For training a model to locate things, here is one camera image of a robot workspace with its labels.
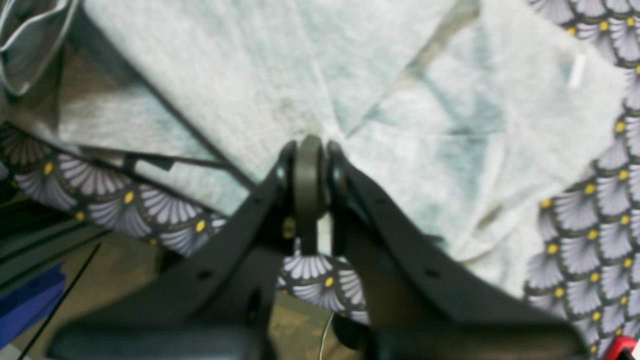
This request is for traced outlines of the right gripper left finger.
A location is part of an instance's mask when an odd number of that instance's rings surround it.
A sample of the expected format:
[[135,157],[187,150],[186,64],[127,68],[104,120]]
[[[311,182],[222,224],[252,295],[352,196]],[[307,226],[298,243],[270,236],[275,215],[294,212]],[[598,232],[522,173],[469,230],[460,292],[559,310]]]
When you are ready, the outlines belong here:
[[142,289],[60,328],[50,360],[275,360],[268,328],[284,258],[318,253],[317,136],[282,149],[220,232]]

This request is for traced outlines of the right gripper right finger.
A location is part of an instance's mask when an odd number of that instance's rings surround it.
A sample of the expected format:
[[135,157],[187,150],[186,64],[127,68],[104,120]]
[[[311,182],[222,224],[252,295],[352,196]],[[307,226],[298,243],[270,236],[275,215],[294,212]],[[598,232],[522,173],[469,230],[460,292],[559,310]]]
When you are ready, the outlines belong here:
[[359,276],[368,327],[362,360],[586,360],[560,319],[472,274],[423,234],[329,142],[332,252]]

